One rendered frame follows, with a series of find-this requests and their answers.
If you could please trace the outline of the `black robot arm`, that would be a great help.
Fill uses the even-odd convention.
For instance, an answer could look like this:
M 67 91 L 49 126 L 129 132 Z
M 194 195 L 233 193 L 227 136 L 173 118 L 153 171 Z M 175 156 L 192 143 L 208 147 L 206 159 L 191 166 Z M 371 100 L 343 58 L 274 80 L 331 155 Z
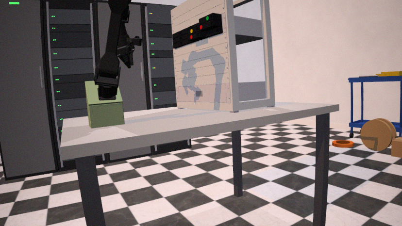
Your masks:
M 105 54 L 95 67 L 94 82 L 98 86 L 99 100 L 116 100 L 118 82 L 120 77 L 117 47 L 119 34 L 126 32 L 125 23 L 129 22 L 129 3 L 131 0 L 108 0 L 111 10 Z M 137 39 L 135 39 L 137 38 Z M 141 46 L 139 36 L 127 36 L 127 45 Z M 99 76 L 100 74 L 100 76 Z M 118 76 L 118 78 L 116 78 Z

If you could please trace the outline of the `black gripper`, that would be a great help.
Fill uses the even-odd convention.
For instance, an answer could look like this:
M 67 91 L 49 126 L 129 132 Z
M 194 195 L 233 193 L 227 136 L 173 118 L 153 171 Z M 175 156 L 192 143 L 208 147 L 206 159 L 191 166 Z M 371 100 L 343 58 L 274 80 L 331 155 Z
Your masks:
M 120 54 L 118 57 L 124 62 L 124 64 L 128 68 L 131 68 L 131 65 L 134 65 L 133 52 L 135 47 L 134 45 L 132 46 L 127 45 L 127 39 L 126 39 L 127 36 L 128 36 L 127 32 L 119 34 L 117 55 Z

